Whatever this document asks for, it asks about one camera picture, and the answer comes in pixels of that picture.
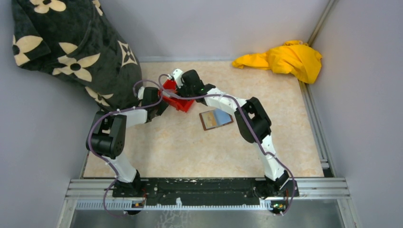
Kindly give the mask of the red plastic bin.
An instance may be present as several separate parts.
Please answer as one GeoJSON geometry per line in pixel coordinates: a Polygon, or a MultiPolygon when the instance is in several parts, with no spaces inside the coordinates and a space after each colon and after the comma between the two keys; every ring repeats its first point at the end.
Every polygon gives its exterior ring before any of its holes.
{"type": "MultiPolygon", "coordinates": [[[[175,94],[178,94],[178,87],[175,81],[167,79],[163,83],[163,88],[171,92],[174,92],[175,94]]],[[[185,113],[189,111],[190,107],[195,102],[195,100],[182,100],[174,98],[173,96],[167,95],[167,93],[164,91],[163,91],[163,101],[165,101],[167,104],[175,108],[177,111],[183,111],[185,113]]]]}

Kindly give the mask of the yellow credit card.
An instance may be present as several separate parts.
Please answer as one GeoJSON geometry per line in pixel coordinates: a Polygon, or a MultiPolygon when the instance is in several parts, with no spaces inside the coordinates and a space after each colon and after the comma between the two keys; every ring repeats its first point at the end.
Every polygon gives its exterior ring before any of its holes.
{"type": "Polygon", "coordinates": [[[202,113],[202,119],[203,119],[206,130],[215,128],[218,126],[217,120],[214,115],[214,111],[202,113]]]}

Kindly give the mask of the brown leather card holder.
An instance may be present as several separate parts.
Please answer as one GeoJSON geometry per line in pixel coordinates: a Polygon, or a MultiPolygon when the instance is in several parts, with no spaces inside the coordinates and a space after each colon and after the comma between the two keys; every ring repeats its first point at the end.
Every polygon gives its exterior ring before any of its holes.
{"type": "Polygon", "coordinates": [[[199,113],[199,117],[205,131],[220,128],[234,122],[230,114],[220,109],[199,113]]]}

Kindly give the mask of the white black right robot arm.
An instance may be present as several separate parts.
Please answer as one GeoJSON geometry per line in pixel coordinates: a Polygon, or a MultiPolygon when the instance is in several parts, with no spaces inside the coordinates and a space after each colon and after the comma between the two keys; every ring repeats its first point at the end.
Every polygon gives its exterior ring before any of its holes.
{"type": "Polygon", "coordinates": [[[284,194],[295,197],[297,184],[294,175],[276,155],[271,120],[259,99],[238,98],[212,84],[204,84],[195,70],[183,72],[175,69],[168,79],[176,83],[176,92],[170,95],[181,100],[195,100],[232,115],[243,139],[257,146],[265,177],[264,186],[257,188],[260,191],[258,196],[266,198],[284,194]]]}

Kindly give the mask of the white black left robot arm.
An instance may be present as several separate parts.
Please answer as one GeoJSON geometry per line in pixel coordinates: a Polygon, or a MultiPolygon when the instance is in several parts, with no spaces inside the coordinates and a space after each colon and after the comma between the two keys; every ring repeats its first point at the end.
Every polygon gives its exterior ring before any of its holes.
{"type": "Polygon", "coordinates": [[[150,122],[168,107],[156,87],[141,87],[139,95],[141,106],[138,109],[133,107],[113,114],[96,112],[86,140],[86,148],[105,160],[116,173],[115,186],[124,188],[132,197],[138,196],[143,187],[139,171],[123,153],[126,129],[150,122]]]}

